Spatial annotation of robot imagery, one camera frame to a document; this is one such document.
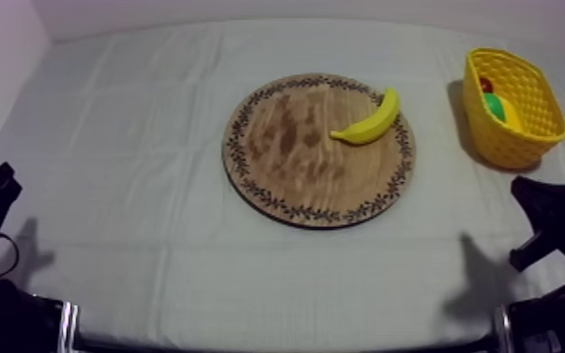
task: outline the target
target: table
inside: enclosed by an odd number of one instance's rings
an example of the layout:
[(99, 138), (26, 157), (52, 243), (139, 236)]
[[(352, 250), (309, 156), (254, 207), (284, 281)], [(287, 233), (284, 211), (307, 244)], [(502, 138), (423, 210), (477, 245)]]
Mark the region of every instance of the table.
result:
[[(460, 80), (476, 46), (540, 66), (565, 114), (565, 52), (433, 27), (236, 21), (55, 45), (0, 132), (0, 162), (24, 186), (3, 228), (23, 247), (13, 279), (81, 305), (83, 333), (158, 345), (347, 351), (478, 337), (498, 304), (565, 283), (565, 258), (520, 275), (506, 264), (531, 231), (515, 174), (482, 163), (466, 130)], [(304, 72), (401, 96), (414, 176), (368, 223), (275, 223), (223, 172), (237, 104)], [(523, 175), (565, 183), (565, 142)]]

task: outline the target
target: banana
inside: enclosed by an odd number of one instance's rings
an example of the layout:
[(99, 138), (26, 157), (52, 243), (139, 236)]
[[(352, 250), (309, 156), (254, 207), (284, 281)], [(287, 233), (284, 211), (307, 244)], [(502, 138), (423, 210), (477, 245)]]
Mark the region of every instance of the banana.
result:
[(329, 136), (353, 145), (371, 143), (388, 130), (396, 120), (399, 109), (399, 96), (394, 89), (388, 88), (376, 112), (344, 130), (331, 131)]

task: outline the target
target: round wooden board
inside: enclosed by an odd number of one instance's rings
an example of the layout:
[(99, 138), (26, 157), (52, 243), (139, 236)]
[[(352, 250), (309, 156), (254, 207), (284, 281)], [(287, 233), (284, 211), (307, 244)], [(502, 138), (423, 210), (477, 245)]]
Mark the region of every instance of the round wooden board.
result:
[(414, 136), (402, 114), (375, 142), (351, 146), (330, 130), (372, 114), (383, 95), (329, 74), (282, 78), (257, 89), (233, 113), (221, 157), (253, 207), (308, 228), (361, 223), (390, 207), (414, 167)]

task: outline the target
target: red toy fruit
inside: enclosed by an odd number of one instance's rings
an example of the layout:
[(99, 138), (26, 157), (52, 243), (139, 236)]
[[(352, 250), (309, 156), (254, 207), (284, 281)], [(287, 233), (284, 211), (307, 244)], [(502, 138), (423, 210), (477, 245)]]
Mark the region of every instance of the red toy fruit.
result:
[(493, 93), (493, 83), (489, 79), (480, 77), (480, 86), (484, 93)]

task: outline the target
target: yellow basket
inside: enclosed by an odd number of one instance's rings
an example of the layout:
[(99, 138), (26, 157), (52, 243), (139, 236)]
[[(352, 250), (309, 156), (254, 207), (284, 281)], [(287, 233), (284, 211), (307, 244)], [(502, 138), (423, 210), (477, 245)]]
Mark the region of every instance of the yellow basket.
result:
[[(520, 126), (499, 121), (486, 108), (480, 77), (495, 94), (512, 102)], [(541, 71), (526, 60), (497, 49), (478, 48), (466, 56), (463, 99), (475, 147), (489, 162), (527, 168), (565, 139), (565, 119)]]

